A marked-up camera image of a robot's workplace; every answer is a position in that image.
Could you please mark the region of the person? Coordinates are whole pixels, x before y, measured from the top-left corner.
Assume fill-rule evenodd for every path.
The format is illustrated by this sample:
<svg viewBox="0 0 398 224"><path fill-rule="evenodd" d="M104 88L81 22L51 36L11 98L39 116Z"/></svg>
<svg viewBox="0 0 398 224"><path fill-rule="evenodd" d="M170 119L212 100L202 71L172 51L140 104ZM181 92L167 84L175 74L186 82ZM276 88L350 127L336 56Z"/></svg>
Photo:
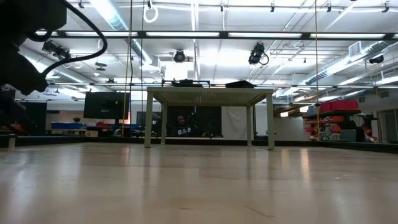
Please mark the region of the person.
<svg viewBox="0 0 398 224"><path fill-rule="evenodd" d="M185 121L184 116L177 116L177 124L172 128L173 137L192 137L194 129L191 128Z"/></svg>

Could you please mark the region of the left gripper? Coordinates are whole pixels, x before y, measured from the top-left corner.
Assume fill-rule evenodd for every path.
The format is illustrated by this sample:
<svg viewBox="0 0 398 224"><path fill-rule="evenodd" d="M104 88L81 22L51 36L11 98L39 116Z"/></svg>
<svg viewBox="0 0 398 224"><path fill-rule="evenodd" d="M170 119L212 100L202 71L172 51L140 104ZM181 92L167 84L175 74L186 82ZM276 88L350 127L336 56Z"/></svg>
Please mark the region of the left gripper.
<svg viewBox="0 0 398 224"><path fill-rule="evenodd" d="M19 53L9 40L0 39L0 86L10 85L23 95L43 92L48 87L45 75Z"/></svg>

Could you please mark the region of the black wall monitor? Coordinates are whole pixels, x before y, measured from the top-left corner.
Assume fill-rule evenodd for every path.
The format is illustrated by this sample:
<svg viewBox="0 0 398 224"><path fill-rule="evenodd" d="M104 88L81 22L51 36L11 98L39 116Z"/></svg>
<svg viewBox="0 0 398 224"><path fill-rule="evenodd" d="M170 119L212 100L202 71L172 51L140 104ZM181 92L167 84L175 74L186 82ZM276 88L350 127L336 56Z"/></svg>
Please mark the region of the black wall monitor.
<svg viewBox="0 0 398 224"><path fill-rule="evenodd" d="M86 92L83 117L128 119L129 96L116 92Z"/></svg>

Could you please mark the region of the rack with red bins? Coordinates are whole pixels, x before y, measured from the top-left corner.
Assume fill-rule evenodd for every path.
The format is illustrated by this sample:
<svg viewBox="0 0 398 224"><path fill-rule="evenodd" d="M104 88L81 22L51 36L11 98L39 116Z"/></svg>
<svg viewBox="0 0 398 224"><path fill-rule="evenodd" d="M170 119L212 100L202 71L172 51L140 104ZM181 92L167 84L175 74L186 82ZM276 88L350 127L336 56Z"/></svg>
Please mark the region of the rack with red bins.
<svg viewBox="0 0 398 224"><path fill-rule="evenodd" d="M303 129L310 141L378 142L377 118L364 114L356 100L309 106Z"/></svg>

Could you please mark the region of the green perforated metal shelf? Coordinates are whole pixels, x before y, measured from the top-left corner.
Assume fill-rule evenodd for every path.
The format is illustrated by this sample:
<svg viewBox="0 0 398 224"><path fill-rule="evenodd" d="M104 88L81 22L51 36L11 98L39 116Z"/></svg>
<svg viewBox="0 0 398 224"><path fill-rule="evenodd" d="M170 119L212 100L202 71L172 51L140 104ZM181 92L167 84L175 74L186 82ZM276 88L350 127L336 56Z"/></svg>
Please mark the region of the green perforated metal shelf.
<svg viewBox="0 0 398 224"><path fill-rule="evenodd" d="M246 108L247 145L252 145L251 108L262 100L267 106L268 149L275 149L274 107L272 89L255 88L199 88L199 87L148 87L146 88L146 126L144 147L152 141L153 101L162 105L161 143L165 144L167 109L169 106L232 106Z"/></svg>

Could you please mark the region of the black aluminium frame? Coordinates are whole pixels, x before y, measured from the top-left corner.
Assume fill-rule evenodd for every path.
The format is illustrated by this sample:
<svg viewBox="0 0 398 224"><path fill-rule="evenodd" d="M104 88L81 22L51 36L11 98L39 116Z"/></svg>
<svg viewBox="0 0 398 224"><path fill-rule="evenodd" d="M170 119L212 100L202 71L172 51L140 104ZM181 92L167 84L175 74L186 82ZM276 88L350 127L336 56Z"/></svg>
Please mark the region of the black aluminium frame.
<svg viewBox="0 0 398 224"><path fill-rule="evenodd" d="M14 139L16 146L38 146L47 144L71 144L83 142L100 143L128 143L142 144L143 139L138 138L94 138L84 136L13 136L0 135L0 148L8 147L9 140ZM223 139L166 139L166 144L174 145L209 145L209 146L245 146L245 140ZM275 141L276 147L328 147L336 149L349 149L356 151L383 152L398 154L398 144L376 144L369 142L344 142L344 141Z"/></svg>

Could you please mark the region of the long ceiling light strip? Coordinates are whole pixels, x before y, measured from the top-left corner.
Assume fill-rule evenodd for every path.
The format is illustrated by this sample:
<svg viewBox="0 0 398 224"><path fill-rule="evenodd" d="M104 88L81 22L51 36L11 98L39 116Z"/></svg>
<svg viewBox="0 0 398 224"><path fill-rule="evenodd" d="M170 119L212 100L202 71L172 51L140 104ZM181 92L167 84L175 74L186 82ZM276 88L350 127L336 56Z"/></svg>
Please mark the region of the long ceiling light strip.
<svg viewBox="0 0 398 224"><path fill-rule="evenodd" d="M104 31L109 39L258 39L258 40L386 40L398 41L398 33L331 32L230 32L230 31Z"/></svg>

